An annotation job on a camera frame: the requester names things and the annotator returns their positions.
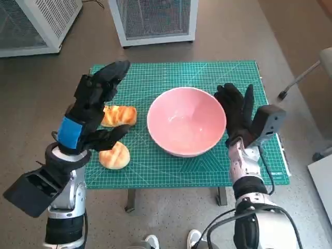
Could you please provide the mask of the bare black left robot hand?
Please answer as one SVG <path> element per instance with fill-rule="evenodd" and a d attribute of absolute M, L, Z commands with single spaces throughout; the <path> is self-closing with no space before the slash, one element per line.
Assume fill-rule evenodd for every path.
<path fill-rule="evenodd" d="M 125 78 L 131 63 L 128 60 L 108 64 L 94 74 L 82 75 L 76 88 L 75 103 L 68 107 L 57 132 L 59 150 L 77 155 L 84 150 L 110 150 L 130 126 L 112 130 L 98 129 L 105 116 L 105 103 L 117 94 L 117 86 Z"/>

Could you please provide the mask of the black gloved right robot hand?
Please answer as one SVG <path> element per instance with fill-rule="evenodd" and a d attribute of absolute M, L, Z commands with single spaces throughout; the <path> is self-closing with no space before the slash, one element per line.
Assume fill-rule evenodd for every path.
<path fill-rule="evenodd" d="M 226 114 L 226 146 L 230 147 L 238 141 L 247 148 L 255 140 L 252 132 L 252 113 L 254 107 L 254 87 L 250 84 L 242 94 L 232 83 L 217 86 L 214 97 L 223 107 Z"/>

